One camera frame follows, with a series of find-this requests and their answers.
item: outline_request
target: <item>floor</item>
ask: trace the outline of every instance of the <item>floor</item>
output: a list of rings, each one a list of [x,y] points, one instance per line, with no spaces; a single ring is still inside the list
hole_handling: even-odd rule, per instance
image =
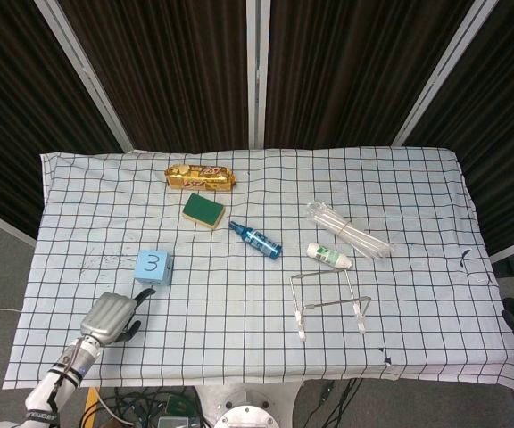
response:
[[[0,308],[20,309],[33,249],[0,229]],[[514,278],[500,281],[502,295],[514,297]],[[25,390],[1,390],[18,314],[0,312],[0,421],[20,422]],[[327,403],[308,427],[320,427],[336,405],[346,381],[336,383]],[[319,403],[324,381],[301,388],[294,406],[294,427],[302,428]],[[62,426],[75,427],[86,389],[77,391],[61,413]],[[513,392],[497,385],[400,380],[366,380],[344,414],[343,427],[514,427]]]

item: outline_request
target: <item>green sponge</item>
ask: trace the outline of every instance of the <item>green sponge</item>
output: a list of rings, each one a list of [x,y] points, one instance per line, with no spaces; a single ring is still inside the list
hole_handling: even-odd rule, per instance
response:
[[[207,200],[197,193],[192,193],[186,202],[182,214],[185,218],[195,221],[210,229],[215,229],[225,212],[220,203]]]

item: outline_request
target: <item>gold snack package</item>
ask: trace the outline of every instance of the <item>gold snack package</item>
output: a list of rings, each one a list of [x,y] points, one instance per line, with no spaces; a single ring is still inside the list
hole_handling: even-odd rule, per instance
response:
[[[226,167],[172,165],[165,171],[172,189],[231,191],[236,176]]]

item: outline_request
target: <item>grid tablecloth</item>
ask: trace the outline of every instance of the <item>grid tablecloth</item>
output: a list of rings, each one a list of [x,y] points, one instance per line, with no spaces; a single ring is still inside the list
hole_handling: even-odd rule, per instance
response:
[[[86,385],[362,376],[514,388],[514,338],[452,152],[52,153],[42,161],[46,207],[4,388],[41,379],[103,292],[144,288],[133,278],[140,249],[173,255],[171,286],[156,287],[137,311],[140,332],[105,348]],[[216,230],[180,216],[189,193],[163,175],[175,163],[235,172],[232,193],[203,193],[226,207]],[[305,217],[313,200],[392,243],[392,257],[364,259],[316,228]],[[264,258],[242,243],[230,219],[282,243],[282,256]],[[365,335],[344,304],[308,311],[307,341],[299,342],[288,278],[326,268],[306,257],[309,242],[354,259],[354,290],[373,299]],[[305,282],[299,298],[346,298],[347,290],[327,275]]]

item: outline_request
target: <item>handwritten number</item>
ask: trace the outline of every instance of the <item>handwritten number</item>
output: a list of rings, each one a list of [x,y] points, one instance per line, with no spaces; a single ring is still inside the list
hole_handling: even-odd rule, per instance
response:
[[[158,268],[158,262],[160,261],[160,258],[158,256],[156,256],[155,254],[148,254],[148,257],[156,258],[156,260],[154,260],[154,261],[151,261],[151,260],[148,261],[148,264],[153,265],[153,268],[151,268],[151,269],[145,268],[144,269],[147,272],[152,272],[153,270],[156,270]]]

